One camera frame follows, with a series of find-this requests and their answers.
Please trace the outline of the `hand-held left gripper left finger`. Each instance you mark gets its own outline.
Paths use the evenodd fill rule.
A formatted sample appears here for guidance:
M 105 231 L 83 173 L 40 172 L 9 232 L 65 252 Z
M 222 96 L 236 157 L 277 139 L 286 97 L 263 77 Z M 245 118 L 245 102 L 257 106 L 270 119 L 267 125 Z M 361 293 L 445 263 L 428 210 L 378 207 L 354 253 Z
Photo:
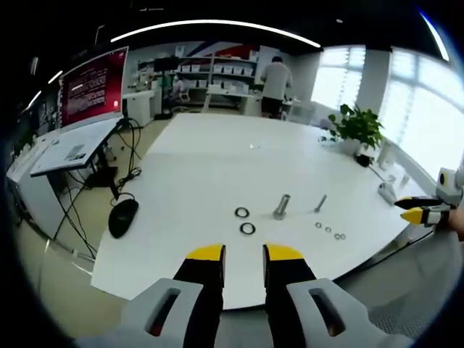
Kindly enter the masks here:
M 161 278 L 123 308 L 121 326 L 142 347 L 213 347 L 223 311 L 225 245 L 190 252 L 173 278 Z

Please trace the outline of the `person's right hand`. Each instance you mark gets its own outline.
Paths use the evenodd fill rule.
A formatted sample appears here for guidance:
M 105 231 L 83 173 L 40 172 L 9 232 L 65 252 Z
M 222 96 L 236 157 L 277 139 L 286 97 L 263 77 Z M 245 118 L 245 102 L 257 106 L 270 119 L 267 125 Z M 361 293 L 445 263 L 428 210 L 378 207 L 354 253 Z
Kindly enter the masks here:
M 460 242 L 464 241 L 464 211 L 463 208 L 457 208 L 449 211 L 449 217 L 446 222 L 438 224 L 438 232 L 455 232 Z

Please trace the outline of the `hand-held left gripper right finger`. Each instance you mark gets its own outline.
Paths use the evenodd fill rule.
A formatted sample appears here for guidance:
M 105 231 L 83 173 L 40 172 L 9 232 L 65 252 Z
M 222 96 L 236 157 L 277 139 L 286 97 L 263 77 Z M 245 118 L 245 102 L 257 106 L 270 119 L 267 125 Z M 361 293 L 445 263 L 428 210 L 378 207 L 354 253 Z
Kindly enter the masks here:
M 379 347 L 385 333 L 367 308 L 334 282 L 317 279 L 300 252 L 265 244 L 265 309 L 275 347 Z

